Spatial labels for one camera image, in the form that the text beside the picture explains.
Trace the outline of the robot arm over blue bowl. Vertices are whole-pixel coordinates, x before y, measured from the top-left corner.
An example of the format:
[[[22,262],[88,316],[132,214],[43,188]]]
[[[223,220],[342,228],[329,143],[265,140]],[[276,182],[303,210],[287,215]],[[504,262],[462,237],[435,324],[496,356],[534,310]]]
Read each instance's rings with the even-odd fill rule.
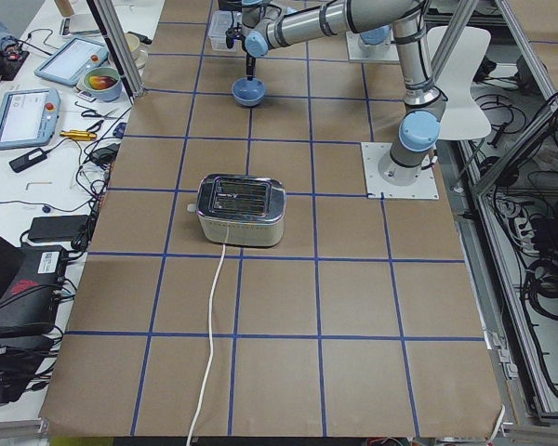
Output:
[[[424,22],[423,1],[330,1],[300,11],[276,1],[242,1],[241,32],[252,59],[269,51],[346,32],[367,33],[383,26],[392,37],[405,86],[405,117],[388,154],[379,161],[387,182],[416,181],[440,133],[445,97],[435,86]]]

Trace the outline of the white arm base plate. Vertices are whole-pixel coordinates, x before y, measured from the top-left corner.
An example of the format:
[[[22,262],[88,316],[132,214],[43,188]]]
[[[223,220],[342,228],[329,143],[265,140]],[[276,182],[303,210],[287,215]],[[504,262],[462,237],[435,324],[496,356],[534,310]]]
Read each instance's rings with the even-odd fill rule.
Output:
[[[428,155],[420,166],[402,167],[391,158],[391,143],[362,142],[366,196],[385,200],[438,200]]]

